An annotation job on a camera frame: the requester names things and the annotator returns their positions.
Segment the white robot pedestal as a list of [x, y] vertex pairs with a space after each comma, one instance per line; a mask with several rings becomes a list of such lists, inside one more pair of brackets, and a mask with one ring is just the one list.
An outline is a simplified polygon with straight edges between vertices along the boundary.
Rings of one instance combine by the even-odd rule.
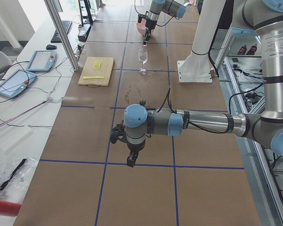
[[180, 83], [212, 82], [208, 53], [225, 3], [225, 0], [203, 1], [191, 53], [177, 62]]

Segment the teach pendant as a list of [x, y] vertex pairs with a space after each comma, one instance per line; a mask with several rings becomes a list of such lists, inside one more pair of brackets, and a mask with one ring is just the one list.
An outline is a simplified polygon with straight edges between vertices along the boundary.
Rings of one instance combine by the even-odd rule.
[[18, 69], [0, 84], [0, 96], [14, 98], [21, 95], [37, 78], [35, 73]]
[[35, 51], [26, 70], [33, 73], [48, 72], [55, 64], [56, 50]]

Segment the far teach pendant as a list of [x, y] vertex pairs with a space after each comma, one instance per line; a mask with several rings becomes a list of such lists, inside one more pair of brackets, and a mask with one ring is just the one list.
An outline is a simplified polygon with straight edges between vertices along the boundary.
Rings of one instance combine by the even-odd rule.
[[55, 64], [56, 50], [35, 51], [26, 70], [33, 73], [48, 72]]

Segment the black device box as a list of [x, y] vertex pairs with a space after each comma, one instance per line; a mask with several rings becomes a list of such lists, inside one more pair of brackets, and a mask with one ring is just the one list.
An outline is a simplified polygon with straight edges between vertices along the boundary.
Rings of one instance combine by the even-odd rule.
[[88, 35], [90, 33], [91, 30], [91, 25], [90, 24], [84, 24], [80, 27], [79, 29], [79, 33], [78, 33], [78, 40], [81, 42], [86, 42]]

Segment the red fire extinguisher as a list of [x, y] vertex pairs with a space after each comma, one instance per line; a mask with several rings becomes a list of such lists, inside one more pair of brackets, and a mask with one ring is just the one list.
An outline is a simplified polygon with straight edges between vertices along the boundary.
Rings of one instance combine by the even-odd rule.
[[21, 204], [0, 200], [0, 216], [16, 217]]

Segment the clear wine glass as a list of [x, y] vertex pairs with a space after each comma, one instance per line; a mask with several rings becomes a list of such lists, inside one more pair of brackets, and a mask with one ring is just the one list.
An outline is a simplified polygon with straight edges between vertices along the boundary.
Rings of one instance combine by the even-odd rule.
[[147, 73], [147, 69], [144, 67], [144, 64], [148, 61], [148, 52], [146, 49], [143, 48], [139, 50], [138, 59], [142, 63], [139, 73], [145, 75]]

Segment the pink bowl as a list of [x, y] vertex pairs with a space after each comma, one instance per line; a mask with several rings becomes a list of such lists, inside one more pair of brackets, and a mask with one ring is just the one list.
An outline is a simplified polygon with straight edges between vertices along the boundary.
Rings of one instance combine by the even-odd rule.
[[145, 19], [142, 19], [140, 23], [139, 22], [136, 23], [137, 30], [141, 35], [145, 34], [145, 30], [146, 30], [145, 23], [146, 23]]

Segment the steel jigger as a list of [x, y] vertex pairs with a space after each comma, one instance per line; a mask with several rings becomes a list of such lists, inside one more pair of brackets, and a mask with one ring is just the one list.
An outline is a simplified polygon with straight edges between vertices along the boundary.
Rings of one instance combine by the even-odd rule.
[[145, 106], [145, 105], [146, 105], [146, 100], [143, 100], [143, 99], [140, 100], [140, 101], [139, 101], [139, 104], [142, 105], [142, 106]]

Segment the bamboo cutting board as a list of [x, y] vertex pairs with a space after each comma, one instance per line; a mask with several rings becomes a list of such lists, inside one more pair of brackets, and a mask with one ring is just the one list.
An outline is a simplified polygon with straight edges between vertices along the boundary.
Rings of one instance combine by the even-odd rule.
[[[78, 81], [78, 85], [108, 86], [113, 69], [113, 64], [113, 57], [88, 57], [84, 64], [83, 71]], [[101, 67], [99, 70], [95, 70], [93, 68], [94, 65], [101, 65]], [[105, 79], [83, 80], [84, 76], [104, 76]]]

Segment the black computer mouse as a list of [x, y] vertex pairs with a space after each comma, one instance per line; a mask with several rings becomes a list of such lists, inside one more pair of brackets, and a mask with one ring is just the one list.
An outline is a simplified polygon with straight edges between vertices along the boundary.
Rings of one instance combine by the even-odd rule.
[[56, 50], [57, 49], [57, 46], [56, 45], [53, 45], [53, 44], [48, 44], [46, 46], [46, 50]]

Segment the yellow plastic knife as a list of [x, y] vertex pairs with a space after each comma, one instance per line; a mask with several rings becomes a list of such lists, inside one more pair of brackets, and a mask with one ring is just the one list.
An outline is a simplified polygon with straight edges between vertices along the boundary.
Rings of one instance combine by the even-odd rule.
[[90, 79], [105, 79], [104, 76], [84, 76], [83, 80], [90, 80]]

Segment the near teach pendant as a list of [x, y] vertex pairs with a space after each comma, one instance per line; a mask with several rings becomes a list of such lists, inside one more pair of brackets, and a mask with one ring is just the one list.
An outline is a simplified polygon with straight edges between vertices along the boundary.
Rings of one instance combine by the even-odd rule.
[[14, 98], [21, 95], [37, 78], [35, 73], [18, 69], [0, 84], [0, 96]]

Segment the aluminium frame post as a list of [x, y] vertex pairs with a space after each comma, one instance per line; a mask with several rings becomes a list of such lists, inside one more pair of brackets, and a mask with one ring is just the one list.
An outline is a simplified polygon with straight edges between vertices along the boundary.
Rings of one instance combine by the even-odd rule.
[[67, 54], [67, 57], [71, 63], [71, 66], [74, 70], [74, 72], [78, 71], [79, 65], [77, 62], [77, 59], [73, 53], [70, 41], [68, 39], [68, 36], [64, 30], [63, 24], [61, 22], [61, 18], [59, 16], [58, 9], [55, 5], [55, 2], [53, 0], [44, 0], [44, 3], [47, 7], [47, 10], [50, 14], [50, 17], [55, 25], [56, 30], [58, 31], [59, 37], [61, 39], [61, 43], [63, 45], [63, 48]]

